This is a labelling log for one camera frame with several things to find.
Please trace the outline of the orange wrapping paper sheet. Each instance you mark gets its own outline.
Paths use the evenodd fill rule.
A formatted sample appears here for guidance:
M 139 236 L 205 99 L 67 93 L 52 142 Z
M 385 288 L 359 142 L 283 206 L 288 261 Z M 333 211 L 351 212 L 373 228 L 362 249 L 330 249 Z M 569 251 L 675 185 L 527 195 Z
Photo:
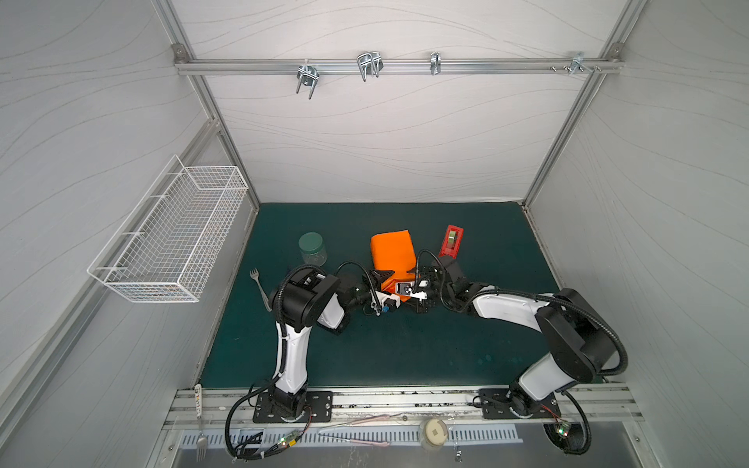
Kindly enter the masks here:
M 415 250 L 408 230 L 382 233 L 372 237 L 374 277 L 380 290 L 396 294 L 396 284 L 415 280 Z

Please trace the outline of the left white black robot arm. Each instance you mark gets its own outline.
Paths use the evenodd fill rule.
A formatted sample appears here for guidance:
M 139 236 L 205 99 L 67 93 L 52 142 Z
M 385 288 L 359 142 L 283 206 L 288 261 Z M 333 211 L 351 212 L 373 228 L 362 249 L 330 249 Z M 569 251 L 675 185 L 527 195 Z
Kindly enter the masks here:
M 374 285 L 348 286 L 316 265 L 304 264 L 292 270 L 271 300 L 278 332 L 271 402 L 290 417 L 302 412 L 308 386 L 306 359 L 314 327 L 339 335 L 358 306 L 368 306 L 378 316 L 400 305 L 397 294 L 382 292 Z

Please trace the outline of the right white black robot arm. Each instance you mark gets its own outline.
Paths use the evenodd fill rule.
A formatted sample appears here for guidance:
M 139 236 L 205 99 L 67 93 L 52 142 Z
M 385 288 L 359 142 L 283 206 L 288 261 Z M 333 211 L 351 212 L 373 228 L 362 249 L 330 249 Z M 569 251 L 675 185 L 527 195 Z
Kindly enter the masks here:
M 471 282 L 451 257 L 411 269 L 412 297 L 421 307 L 438 302 L 458 314 L 497 320 L 539 333 L 548 352 L 510 385 L 499 401 L 529 418 L 556 392 L 627 370 L 629 356 L 614 329 L 576 290 L 534 294 Z

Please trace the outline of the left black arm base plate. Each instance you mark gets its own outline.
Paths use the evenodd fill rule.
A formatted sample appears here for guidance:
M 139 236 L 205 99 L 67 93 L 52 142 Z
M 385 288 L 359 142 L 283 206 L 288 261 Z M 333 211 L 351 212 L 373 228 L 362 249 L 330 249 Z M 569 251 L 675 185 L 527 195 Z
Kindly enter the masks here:
M 253 423 L 330 422 L 333 393 L 330 391 L 263 392 L 257 396 Z

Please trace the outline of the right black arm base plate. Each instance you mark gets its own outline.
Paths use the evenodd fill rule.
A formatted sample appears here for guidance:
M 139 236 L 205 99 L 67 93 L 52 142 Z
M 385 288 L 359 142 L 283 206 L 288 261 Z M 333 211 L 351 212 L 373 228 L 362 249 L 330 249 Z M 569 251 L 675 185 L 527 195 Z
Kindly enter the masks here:
M 553 395 L 536 401 L 523 390 L 510 387 L 482 388 L 471 405 L 483 419 L 558 419 L 561 411 Z

